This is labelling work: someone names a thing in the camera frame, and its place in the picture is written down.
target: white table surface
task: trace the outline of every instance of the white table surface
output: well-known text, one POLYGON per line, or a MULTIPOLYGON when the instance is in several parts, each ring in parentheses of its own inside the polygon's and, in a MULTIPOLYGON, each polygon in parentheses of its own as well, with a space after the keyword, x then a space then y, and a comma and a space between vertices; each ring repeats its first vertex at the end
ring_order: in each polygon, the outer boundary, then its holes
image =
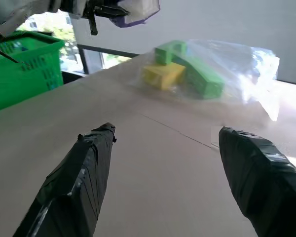
POLYGON ((186 104, 127 84, 145 61, 0 111, 0 237, 12 236, 46 176, 83 134, 116 126, 97 237, 256 237, 211 149, 222 125, 273 141, 296 165, 296 85, 278 82, 277 122, 260 105, 186 104))

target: plastic bag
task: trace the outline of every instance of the plastic bag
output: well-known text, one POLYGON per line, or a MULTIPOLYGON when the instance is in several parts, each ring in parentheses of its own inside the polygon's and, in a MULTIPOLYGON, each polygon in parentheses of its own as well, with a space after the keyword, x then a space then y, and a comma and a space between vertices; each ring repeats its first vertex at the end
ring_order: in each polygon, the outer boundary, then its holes
POLYGON ((247 105, 260 102, 272 121, 279 104, 271 92, 279 58, 271 50, 215 40, 175 40, 154 49, 136 85, 182 99, 247 105))
POLYGON ((111 21, 118 27, 125 28, 144 24, 146 20, 160 11, 159 0, 121 0, 118 6, 129 11, 129 15, 111 21))

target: green basket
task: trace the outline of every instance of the green basket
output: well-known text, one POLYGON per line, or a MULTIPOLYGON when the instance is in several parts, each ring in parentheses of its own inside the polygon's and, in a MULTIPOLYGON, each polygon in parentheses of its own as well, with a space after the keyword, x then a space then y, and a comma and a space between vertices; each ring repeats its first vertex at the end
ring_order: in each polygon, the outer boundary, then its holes
POLYGON ((63 85, 59 50, 64 41, 35 32, 15 32, 0 50, 0 110, 63 85))

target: yellow toy block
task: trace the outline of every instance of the yellow toy block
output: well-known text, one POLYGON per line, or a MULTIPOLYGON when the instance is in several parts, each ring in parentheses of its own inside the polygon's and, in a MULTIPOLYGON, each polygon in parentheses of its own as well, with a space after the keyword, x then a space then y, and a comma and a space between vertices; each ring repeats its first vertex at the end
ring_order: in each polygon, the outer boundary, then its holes
POLYGON ((176 63, 166 66, 145 66, 143 71, 144 81, 160 90, 168 90, 170 86, 181 83, 185 67, 176 63))

